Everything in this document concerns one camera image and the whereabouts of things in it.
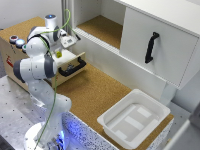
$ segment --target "tiled floor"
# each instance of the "tiled floor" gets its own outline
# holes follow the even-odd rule
[[[2,78],[5,75],[6,75],[6,72],[5,72],[5,69],[4,69],[3,60],[2,60],[2,57],[1,57],[1,53],[0,53],[0,78]]]

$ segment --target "cork surface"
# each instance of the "cork surface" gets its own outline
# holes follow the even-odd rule
[[[123,29],[122,25],[115,23],[103,16],[98,16],[92,20],[78,25],[78,28],[120,49]]]
[[[19,38],[26,40],[29,31],[33,26],[44,25],[44,20],[36,17],[0,31],[0,37],[8,42],[11,35],[17,35]],[[131,89],[90,64],[87,64],[83,72],[66,81],[57,89],[57,93],[71,98],[72,113],[108,139],[120,150],[123,150],[123,148],[104,133],[102,126],[97,122],[97,118],[130,91]],[[146,149],[172,119],[173,116],[169,115],[137,148],[137,150]]]

